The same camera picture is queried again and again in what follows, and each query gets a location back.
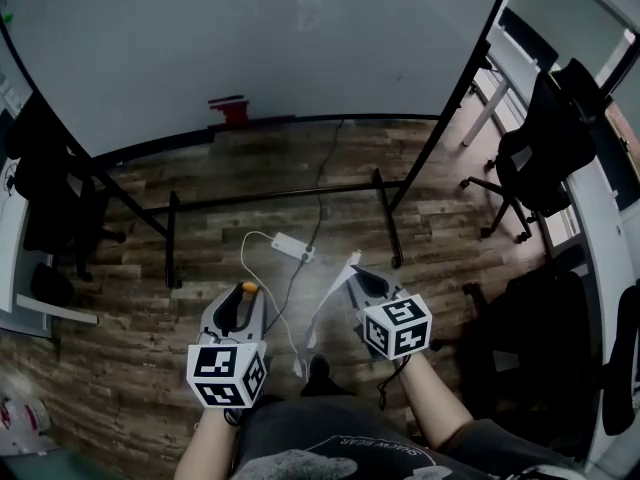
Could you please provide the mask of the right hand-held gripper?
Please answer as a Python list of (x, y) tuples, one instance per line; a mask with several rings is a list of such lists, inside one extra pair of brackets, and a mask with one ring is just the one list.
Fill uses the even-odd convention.
[(420, 295), (411, 295), (396, 278), (352, 266), (347, 280), (356, 318), (354, 331), (374, 361), (396, 360), (429, 346), (432, 314)]

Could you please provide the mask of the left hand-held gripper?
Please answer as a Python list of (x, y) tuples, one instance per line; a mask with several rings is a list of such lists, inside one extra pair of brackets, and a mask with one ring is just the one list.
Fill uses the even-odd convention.
[(204, 310), (188, 347), (186, 379), (206, 408), (249, 409), (267, 376), (265, 294), (255, 282), (225, 290)]

